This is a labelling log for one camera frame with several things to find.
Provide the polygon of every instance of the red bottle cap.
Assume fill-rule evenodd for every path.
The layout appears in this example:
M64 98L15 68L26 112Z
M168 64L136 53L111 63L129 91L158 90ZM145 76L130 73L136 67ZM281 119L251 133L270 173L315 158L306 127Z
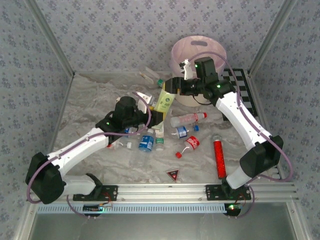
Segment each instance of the red bottle cap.
M175 156L176 156L178 159L180 159L180 158L182 157L182 154L181 154L180 152L177 152L177 153L175 154Z

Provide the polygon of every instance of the red glitter tube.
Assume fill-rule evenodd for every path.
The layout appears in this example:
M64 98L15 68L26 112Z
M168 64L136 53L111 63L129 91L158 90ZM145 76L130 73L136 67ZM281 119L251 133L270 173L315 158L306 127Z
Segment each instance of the red glitter tube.
M222 140L222 137L220 135L212 136L215 161L216 161L216 170L218 172L219 179L223 179L227 176L225 159L224 159L224 152L222 149L221 140Z

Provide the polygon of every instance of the warning triangle sign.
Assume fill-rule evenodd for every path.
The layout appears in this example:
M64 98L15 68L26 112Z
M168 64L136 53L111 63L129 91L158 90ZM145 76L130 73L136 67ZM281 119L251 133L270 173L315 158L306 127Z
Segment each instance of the warning triangle sign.
M179 170L172 170L172 171L167 171L166 172L170 178L172 178L175 182L177 181L177 178L178 178L178 173L179 173Z

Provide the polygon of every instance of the patterned wallpaper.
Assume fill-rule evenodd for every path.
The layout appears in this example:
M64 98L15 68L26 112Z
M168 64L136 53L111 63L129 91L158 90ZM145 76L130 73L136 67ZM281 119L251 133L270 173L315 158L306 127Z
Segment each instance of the patterned wallpaper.
M9 240L31 156L48 151L70 78L23 1L0 9L0 239Z
M247 69L283 0L37 0L76 71L167 70L175 42L219 41Z
M298 1L255 82L271 129L284 138L314 239L320 239L319 66L320 2Z

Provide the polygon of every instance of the black and white checkerboard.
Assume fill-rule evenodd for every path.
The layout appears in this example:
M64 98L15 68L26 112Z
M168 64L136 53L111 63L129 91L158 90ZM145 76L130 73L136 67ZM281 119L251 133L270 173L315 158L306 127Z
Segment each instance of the black and white checkerboard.
M257 117L258 113L256 110L254 99L251 95L249 85L246 79L246 75L243 69L235 68L233 69L236 79L238 80L239 88L240 88L240 96L243 101L244 106L248 109L248 111L254 116ZM219 80L226 79L231 82L231 84L236 88L236 82L234 77L231 74L229 69L225 69L222 73L222 76L219 76Z

